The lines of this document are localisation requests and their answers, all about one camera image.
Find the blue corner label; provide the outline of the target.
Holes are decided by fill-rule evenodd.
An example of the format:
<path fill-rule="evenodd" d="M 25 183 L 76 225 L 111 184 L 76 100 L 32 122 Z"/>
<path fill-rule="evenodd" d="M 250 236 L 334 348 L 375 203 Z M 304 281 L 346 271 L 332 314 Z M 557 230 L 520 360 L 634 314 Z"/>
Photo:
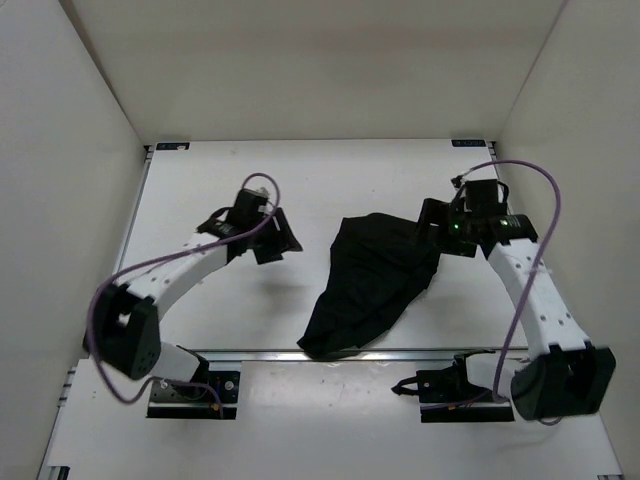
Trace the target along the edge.
<path fill-rule="evenodd" d="M 454 148 L 485 148 L 486 142 L 482 139 L 452 139 Z"/>
<path fill-rule="evenodd" d="M 189 142 L 159 142 L 155 146 L 156 151 L 186 151 L 189 148 Z"/>

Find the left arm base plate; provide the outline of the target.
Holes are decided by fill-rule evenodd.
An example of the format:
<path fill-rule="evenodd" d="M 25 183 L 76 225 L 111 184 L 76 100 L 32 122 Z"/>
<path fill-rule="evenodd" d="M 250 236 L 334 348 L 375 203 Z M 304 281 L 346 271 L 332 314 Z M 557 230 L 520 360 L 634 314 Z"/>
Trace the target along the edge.
<path fill-rule="evenodd" d="M 146 417 L 171 420 L 235 420 L 241 386 L 241 364 L 211 363 L 206 383 L 216 391 L 221 403 L 207 389 L 154 384 L 149 394 Z"/>

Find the right blue corner label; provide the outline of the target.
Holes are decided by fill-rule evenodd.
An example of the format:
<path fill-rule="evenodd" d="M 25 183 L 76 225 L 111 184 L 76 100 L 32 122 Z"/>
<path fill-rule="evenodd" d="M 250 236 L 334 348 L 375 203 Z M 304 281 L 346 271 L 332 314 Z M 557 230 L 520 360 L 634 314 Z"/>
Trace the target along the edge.
<path fill-rule="evenodd" d="M 454 148 L 485 148 L 486 142 L 482 139 L 452 139 Z"/>

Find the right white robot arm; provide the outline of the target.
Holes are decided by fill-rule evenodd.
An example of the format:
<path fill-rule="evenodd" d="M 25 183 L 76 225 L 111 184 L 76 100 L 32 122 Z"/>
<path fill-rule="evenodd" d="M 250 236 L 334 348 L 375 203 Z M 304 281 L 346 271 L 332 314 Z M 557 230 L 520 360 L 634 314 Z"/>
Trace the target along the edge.
<path fill-rule="evenodd" d="M 427 421 L 466 421 L 475 403 L 496 404 L 499 421 L 550 424 L 598 412 L 616 359 L 610 348 L 594 346 L 570 313 L 527 216 L 508 214 L 500 200 L 427 199 L 417 237 L 434 241 L 444 254 L 483 253 L 515 307 L 528 358 L 510 360 L 505 349 L 461 353 L 445 369 L 399 381 L 395 394 L 417 397 Z"/>

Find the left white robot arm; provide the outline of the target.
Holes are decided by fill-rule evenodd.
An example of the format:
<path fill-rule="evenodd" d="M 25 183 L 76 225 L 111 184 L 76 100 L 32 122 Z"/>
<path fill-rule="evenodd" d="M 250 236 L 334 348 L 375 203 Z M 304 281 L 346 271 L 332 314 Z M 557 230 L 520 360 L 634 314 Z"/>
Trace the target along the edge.
<path fill-rule="evenodd" d="M 90 307 L 85 349 L 99 367 L 107 364 L 131 380 L 163 379 L 185 397 L 197 398 L 208 389 L 208 362 L 161 340 L 164 315 L 205 277 L 248 251 L 263 265 L 302 250 L 282 208 L 220 209 L 179 252 L 131 266 L 128 273 L 141 273 L 106 283 Z"/>

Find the black skirt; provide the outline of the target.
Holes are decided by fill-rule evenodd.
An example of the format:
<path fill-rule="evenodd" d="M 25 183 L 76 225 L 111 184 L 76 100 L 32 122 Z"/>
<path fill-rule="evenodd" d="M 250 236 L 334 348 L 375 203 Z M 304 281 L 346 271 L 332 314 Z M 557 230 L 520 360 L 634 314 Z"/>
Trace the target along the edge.
<path fill-rule="evenodd" d="M 440 252 L 416 244 L 416 223 L 384 213 L 347 217 L 330 271 L 297 345 L 314 359 L 362 348 L 390 330 L 436 275 Z"/>

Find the aluminium front rail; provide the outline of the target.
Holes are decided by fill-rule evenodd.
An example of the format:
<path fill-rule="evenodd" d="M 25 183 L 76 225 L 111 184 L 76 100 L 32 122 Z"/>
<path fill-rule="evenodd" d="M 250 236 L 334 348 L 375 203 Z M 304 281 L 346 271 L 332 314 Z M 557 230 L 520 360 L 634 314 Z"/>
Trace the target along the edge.
<path fill-rule="evenodd" d="M 198 350 L 197 353 L 210 362 L 343 362 L 343 361 L 373 361 L 373 362 L 439 362 L 452 360 L 455 355 L 462 353 L 478 353 L 478 350 L 455 349 L 374 349 L 348 350 L 314 360 L 299 350 Z"/>

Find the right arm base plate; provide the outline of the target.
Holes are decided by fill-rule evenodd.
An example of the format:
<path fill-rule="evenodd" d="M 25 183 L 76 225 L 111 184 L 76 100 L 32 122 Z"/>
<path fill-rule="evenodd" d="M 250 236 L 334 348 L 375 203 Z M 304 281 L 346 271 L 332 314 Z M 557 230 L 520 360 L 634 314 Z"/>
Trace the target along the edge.
<path fill-rule="evenodd" d="M 400 380 L 391 391 L 398 396 L 416 397 L 424 424 L 515 421 L 508 403 L 496 403 L 489 389 L 468 381 L 461 357 L 444 369 L 417 370 L 413 377 Z"/>

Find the left blue corner label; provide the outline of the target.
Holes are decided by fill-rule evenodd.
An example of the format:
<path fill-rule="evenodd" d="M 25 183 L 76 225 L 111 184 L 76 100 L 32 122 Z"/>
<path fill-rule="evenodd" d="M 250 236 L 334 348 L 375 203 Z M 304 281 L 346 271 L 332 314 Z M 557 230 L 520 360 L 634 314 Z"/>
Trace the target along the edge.
<path fill-rule="evenodd" d="M 189 142 L 159 142 L 155 146 L 156 151 L 186 151 L 189 148 Z"/>

